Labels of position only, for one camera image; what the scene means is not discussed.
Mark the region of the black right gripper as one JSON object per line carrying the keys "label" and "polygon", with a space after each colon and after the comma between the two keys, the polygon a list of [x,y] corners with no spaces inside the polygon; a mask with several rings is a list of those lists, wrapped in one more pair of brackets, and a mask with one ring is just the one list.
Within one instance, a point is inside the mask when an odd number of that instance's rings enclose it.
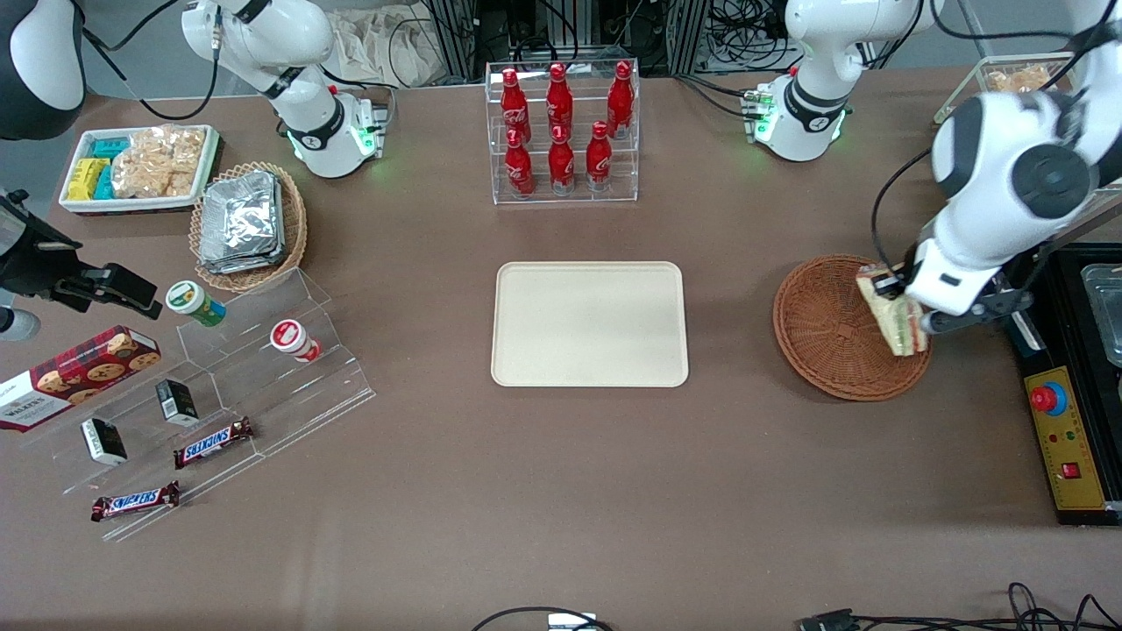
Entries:
{"label": "black right gripper", "polygon": [[163,305],[157,287],[132,269],[117,263],[88,269],[77,252],[83,244],[61,234],[38,216],[25,210],[25,191],[3,191],[3,256],[1,284],[4,291],[53,299],[73,311],[85,313],[92,301],[132,310],[147,319],[160,318]]}

